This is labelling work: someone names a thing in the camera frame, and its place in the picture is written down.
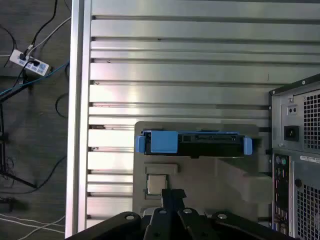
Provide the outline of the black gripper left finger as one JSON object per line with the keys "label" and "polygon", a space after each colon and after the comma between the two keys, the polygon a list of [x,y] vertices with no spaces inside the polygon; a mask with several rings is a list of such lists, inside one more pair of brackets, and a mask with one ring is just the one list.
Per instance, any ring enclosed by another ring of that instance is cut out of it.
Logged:
{"label": "black gripper left finger", "polygon": [[125,211],[92,227],[80,231],[69,240],[168,240],[172,226],[172,190],[161,192],[162,207],[155,208],[152,215],[140,217]]}

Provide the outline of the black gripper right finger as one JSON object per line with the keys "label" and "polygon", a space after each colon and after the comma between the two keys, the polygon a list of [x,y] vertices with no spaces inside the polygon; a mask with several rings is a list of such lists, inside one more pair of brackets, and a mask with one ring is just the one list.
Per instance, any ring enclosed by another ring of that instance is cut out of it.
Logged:
{"label": "black gripper right finger", "polygon": [[183,189],[172,190],[172,206],[192,240],[292,240],[293,237],[228,211],[200,215],[186,207]]}

